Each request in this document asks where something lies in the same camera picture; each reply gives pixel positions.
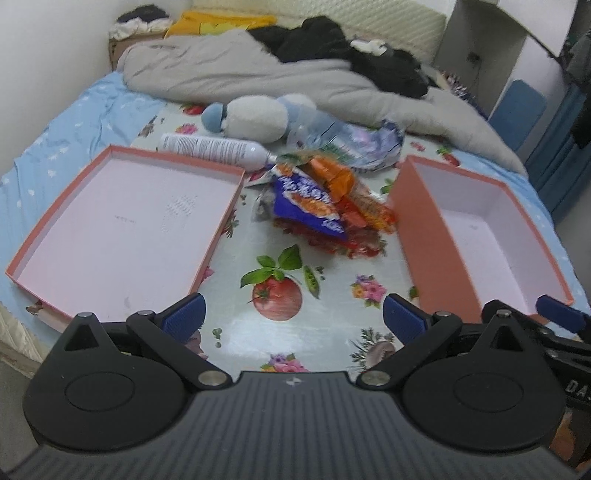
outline orange candy wrapper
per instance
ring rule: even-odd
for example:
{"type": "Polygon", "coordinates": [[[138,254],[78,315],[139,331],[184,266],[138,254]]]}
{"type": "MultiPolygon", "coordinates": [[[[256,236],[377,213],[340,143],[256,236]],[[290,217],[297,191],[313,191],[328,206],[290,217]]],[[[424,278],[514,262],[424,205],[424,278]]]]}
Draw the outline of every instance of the orange candy wrapper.
{"type": "Polygon", "coordinates": [[[300,168],[326,188],[343,220],[358,228],[370,226],[379,232],[394,232],[396,218],[393,211],[349,168],[325,153],[305,151],[302,155],[307,163],[300,168]]]}

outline pink box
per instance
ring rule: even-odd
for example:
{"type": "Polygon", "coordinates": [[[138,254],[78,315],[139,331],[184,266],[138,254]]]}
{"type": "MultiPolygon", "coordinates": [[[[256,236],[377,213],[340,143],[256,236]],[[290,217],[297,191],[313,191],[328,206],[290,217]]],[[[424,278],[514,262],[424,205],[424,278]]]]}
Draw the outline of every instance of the pink box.
{"type": "Polygon", "coordinates": [[[503,182],[409,156],[388,202],[426,312],[479,323],[490,300],[534,317],[544,294],[573,303],[548,246],[503,182]]]}
{"type": "Polygon", "coordinates": [[[81,311],[120,322],[164,310],[199,288],[243,178],[238,167],[108,147],[41,217],[7,274],[60,314],[58,330],[81,311]]]}

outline blue plush ear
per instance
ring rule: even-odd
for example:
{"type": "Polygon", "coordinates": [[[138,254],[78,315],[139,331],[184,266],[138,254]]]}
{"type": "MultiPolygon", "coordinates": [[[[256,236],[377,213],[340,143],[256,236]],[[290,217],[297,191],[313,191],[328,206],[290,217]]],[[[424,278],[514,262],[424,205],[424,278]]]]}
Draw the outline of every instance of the blue plush ear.
{"type": "Polygon", "coordinates": [[[221,133],[224,118],[223,103],[212,103],[201,114],[201,123],[214,134],[221,133]]]}

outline floral tablecloth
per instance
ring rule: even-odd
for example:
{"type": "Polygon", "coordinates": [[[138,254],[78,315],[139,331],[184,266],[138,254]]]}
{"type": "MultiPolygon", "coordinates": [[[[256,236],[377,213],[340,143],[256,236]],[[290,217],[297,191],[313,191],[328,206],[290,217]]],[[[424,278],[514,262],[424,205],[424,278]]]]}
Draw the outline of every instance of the floral tablecloth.
{"type": "MultiPolygon", "coordinates": [[[[132,146],[154,150],[168,132],[212,135],[200,121],[201,111],[199,106],[169,103],[132,146]]],[[[281,152],[280,145],[272,149],[281,152]]],[[[550,231],[548,214],[526,179],[474,155],[452,152],[435,140],[407,135],[401,158],[407,154],[461,163],[461,168],[507,181],[540,232],[547,233],[544,237],[575,296],[574,306],[589,309],[568,257],[550,231]]],[[[386,194],[397,174],[396,168],[388,168],[362,179],[386,194]]],[[[418,304],[396,234],[382,234],[374,258],[330,255],[271,221],[254,222],[259,192],[260,187],[241,192],[199,289],[207,304],[205,323],[187,346],[234,378],[244,370],[348,371],[354,378],[402,348],[381,312],[387,293],[418,304]]]]}

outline blue backrest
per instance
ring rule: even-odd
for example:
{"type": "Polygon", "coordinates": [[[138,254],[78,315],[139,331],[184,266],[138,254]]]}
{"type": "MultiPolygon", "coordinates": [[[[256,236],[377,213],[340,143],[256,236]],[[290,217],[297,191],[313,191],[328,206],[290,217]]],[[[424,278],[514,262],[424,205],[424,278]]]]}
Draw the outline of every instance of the blue backrest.
{"type": "Polygon", "coordinates": [[[507,146],[517,151],[545,110],[545,97],[523,80],[516,80],[505,92],[489,123],[507,146]]]}

